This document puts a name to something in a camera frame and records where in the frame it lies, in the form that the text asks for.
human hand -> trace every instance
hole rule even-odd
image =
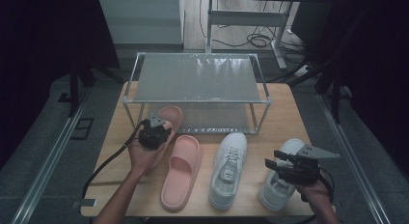
[[[329,191],[322,181],[318,180],[309,185],[294,184],[294,186],[309,202],[318,224],[340,223],[331,206]]]
[[[164,127],[165,129],[171,128],[172,124],[166,121]],[[131,171],[144,174],[152,166],[157,156],[164,150],[165,145],[161,145],[157,150],[151,150],[142,146],[137,138],[133,139],[128,146]]]
[[[328,189],[322,181],[318,180],[309,185],[295,184],[294,186],[307,199],[313,212],[320,211],[323,207],[331,206]]]

wooden table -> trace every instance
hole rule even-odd
[[[111,125],[102,146],[97,168],[106,158],[117,151],[132,132],[132,126],[122,105],[124,89],[118,100]],[[298,138],[310,143],[300,113],[287,84],[267,84],[273,103],[261,127],[259,135],[247,135],[248,153],[244,164],[240,184],[229,210],[215,209],[208,201],[210,181],[216,152],[226,136],[224,134],[194,135],[201,143],[204,152],[199,174],[196,178],[190,199],[186,207],[177,213],[170,213],[160,205],[160,192],[169,169],[169,156],[176,135],[164,154],[161,162],[145,175],[136,187],[126,216],[272,216],[272,215],[311,215],[307,203],[301,201],[296,191],[286,207],[279,212],[266,209],[259,201],[259,192],[269,173],[264,166],[266,157],[273,159],[273,151],[280,149],[286,140]],[[139,114],[139,104],[133,104],[135,116]],[[94,207],[82,207],[85,216],[97,216],[130,168],[127,151],[124,151],[108,164],[94,179],[88,188],[86,199],[96,199]]]

glass shelf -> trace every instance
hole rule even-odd
[[[255,72],[261,83],[256,82]],[[132,103],[141,104],[138,123],[172,104],[184,113],[179,133],[257,134],[271,98],[256,54],[138,53],[123,97],[135,126]]]

white sneaker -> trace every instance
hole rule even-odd
[[[232,206],[246,155],[247,139],[243,133],[230,133],[220,144],[209,194],[209,201],[216,209]]]
[[[280,151],[286,154],[294,154],[304,147],[304,143],[298,139],[289,139],[280,148]],[[276,159],[277,165],[279,166],[292,166],[292,163],[288,160]],[[259,199],[261,203],[272,211],[281,210],[288,199],[294,193],[295,187],[292,184],[279,179],[279,175],[276,171],[271,170],[265,180],[262,190],[259,193]]]

slide sandal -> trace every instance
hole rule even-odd
[[[171,134],[168,136],[168,141],[162,144],[165,145],[165,149],[161,153],[159,153],[150,169],[156,167],[156,165],[159,164],[163,154],[165,153],[166,149],[169,146],[169,143],[171,143],[172,138],[174,138],[175,134],[177,133],[177,130],[180,128],[181,123],[183,122],[183,112],[177,106],[165,106],[158,112],[157,115],[159,116],[160,119],[167,121],[166,124],[164,125],[165,129],[171,127],[172,131]]]
[[[179,211],[189,200],[199,167],[202,147],[190,135],[181,135],[175,142],[169,159],[169,172],[163,184],[160,201],[168,211]]]

